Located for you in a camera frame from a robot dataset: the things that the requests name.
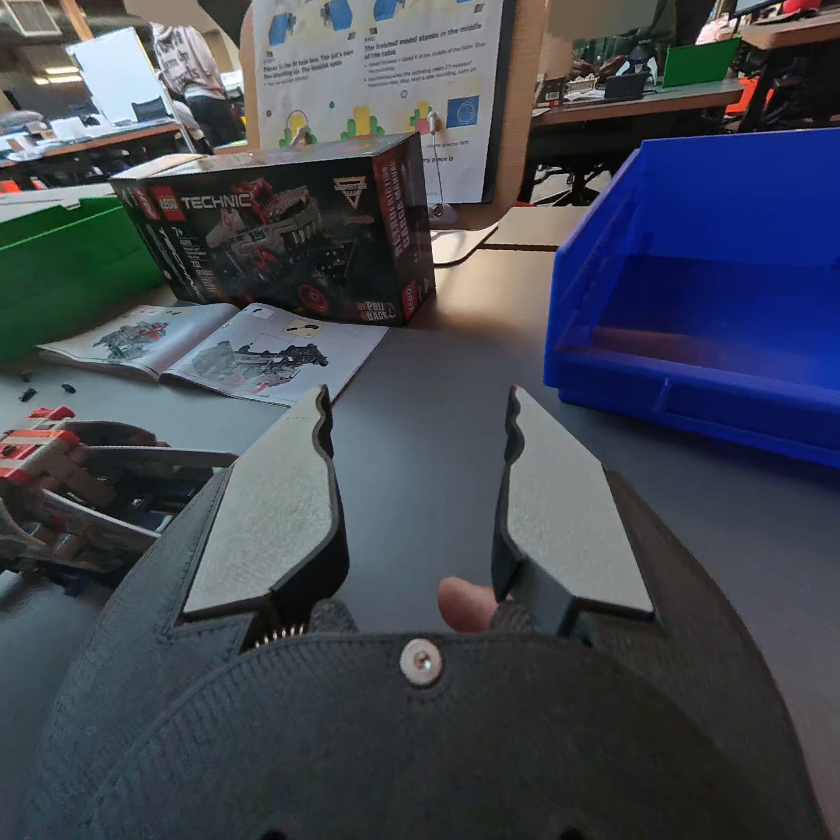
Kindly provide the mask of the green plastic bin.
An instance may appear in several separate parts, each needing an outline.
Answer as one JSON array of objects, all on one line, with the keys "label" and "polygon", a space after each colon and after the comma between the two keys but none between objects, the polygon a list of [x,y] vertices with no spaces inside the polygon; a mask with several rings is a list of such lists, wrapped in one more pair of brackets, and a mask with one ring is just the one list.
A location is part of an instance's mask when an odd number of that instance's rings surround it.
[{"label": "green plastic bin", "polygon": [[161,286],[116,196],[82,197],[2,222],[1,361],[58,340]]}]

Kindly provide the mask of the printed instruction poster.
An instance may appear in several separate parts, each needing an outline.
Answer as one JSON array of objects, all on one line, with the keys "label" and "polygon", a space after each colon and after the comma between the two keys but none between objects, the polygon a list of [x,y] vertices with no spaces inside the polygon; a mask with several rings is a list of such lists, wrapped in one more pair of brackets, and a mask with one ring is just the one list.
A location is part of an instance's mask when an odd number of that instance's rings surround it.
[{"label": "printed instruction poster", "polygon": [[499,1],[251,4],[254,95],[246,127],[263,149],[416,133],[430,204],[480,203],[505,17]]}]

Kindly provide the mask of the whiteboard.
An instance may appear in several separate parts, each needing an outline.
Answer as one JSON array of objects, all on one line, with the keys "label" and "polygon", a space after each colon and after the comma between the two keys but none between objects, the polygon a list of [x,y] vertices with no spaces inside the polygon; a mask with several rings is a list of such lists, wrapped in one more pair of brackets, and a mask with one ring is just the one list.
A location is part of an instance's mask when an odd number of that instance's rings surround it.
[{"label": "whiteboard", "polygon": [[115,126],[175,121],[135,28],[126,27],[64,47],[98,113]]}]

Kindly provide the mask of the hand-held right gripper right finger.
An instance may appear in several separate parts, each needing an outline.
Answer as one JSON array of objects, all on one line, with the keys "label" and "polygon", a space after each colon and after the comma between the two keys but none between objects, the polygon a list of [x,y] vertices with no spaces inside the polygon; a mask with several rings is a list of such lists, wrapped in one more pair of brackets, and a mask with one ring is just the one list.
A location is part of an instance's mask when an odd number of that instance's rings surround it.
[{"label": "hand-held right gripper right finger", "polygon": [[650,623],[655,606],[600,460],[511,387],[490,573],[535,630],[568,636],[581,613]]}]

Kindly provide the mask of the lego instruction booklet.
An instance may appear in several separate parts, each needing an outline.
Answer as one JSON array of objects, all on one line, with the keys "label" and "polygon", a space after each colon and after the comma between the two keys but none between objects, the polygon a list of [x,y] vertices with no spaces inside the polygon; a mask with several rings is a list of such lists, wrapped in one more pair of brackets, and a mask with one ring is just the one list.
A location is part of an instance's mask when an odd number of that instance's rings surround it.
[{"label": "lego instruction booklet", "polygon": [[290,407],[325,385],[336,398],[388,333],[265,303],[135,308],[71,339],[42,343],[53,361],[173,379],[224,396]]}]

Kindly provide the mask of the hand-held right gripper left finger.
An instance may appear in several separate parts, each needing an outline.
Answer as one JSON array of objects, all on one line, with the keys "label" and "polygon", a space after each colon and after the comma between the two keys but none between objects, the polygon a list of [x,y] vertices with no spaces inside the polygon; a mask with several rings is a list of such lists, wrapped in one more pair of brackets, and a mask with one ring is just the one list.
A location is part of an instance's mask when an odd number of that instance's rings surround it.
[{"label": "hand-held right gripper left finger", "polygon": [[181,617],[251,616],[246,646],[309,630],[319,602],[350,570],[333,464],[331,395],[300,396],[229,470]]}]

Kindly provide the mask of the blue plastic bin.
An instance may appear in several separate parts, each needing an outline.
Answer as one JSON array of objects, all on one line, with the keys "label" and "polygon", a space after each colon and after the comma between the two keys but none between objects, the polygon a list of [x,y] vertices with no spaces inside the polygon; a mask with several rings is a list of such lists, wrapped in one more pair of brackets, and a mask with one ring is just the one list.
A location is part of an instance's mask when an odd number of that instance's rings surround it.
[{"label": "blue plastic bin", "polygon": [[643,142],[556,253],[542,380],[837,469],[839,129]]}]

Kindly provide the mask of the wooden display board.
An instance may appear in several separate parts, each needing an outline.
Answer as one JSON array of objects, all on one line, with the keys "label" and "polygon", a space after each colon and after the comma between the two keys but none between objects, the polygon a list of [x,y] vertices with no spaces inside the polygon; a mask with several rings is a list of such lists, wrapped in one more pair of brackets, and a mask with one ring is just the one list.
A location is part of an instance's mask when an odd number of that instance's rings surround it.
[{"label": "wooden display board", "polygon": [[513,11],[502,17],[507,80],[493,195],[489,203],[461,203],[430,211],[437,268],[463,262],[484,244],[514,206],[521,190],[546,11],[543,2],[516,2]]}]

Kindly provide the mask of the wooden desk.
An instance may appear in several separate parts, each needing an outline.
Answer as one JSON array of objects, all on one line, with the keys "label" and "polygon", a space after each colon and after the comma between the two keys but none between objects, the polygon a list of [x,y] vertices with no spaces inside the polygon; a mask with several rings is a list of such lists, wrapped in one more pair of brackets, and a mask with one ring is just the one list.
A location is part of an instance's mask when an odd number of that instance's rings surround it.
[{"label": "wooden desk", "polygon": [[740,33],[745,45],[766,52],[831,42],[839,40],[839,11],[781,22],[773,18],[769,24],[747,25]]}]

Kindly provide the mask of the person's right hand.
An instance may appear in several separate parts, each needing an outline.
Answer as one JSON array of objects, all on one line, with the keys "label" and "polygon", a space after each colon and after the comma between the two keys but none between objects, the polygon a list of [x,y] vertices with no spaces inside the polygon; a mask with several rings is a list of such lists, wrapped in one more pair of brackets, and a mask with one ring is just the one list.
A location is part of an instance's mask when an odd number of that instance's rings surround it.
[{"label": "person's right hand", "polygon": [[445,624],[457,634],[483,634],[497,609],[492,588],[449,576],[437,587],[437,606]]}]

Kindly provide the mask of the partly built lego truck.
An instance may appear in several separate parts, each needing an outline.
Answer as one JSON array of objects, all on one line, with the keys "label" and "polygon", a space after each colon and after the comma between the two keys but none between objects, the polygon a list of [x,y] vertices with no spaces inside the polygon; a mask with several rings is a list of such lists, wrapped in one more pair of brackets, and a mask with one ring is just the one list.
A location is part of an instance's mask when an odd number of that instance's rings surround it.
[{"label": "partly built lego truck", "polygon": [[173,448],[127,423],[40,407],[1,435],[1,569],[74,595],[114,590],[236,454]]}]

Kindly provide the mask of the wooden background table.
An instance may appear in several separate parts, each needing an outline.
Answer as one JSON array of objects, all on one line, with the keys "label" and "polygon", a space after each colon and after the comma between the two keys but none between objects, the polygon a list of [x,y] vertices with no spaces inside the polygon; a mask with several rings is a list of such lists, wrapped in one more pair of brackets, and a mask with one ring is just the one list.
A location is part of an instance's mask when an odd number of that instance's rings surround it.
[{"label": "wooden background table", "polygon": [[86,136],[80,139],[42,140],[36,142],[31,150],[23,152],[24,157],[21,160],[15,159],[13,157],[14,153],[11,151],[11,140],[16,138],[17,136],[14,134],[2,137],[2,144],[6,146],[2,148],[2,152],[8,152],[8,155],[3,156],[1,160],[3,168],[18,163],[30,163],[49,157],[92,151],[109,146],[146,144],[157,138],[166,138],[175,144],[182,142],[187,149],[194,150],[191,134],[185,126],[174,120],[138,122],[100,135]]},{"label": "wooden background table", "polygon": [[645,93],[640,99],[615,101],[592,100],[565,103],[532,117],[530,130],[557,125],[585,123],[607,119],[623,119],[664,112],[719,109],[740,101],[742,85],[726,79],[697,85],[669,88]]}]

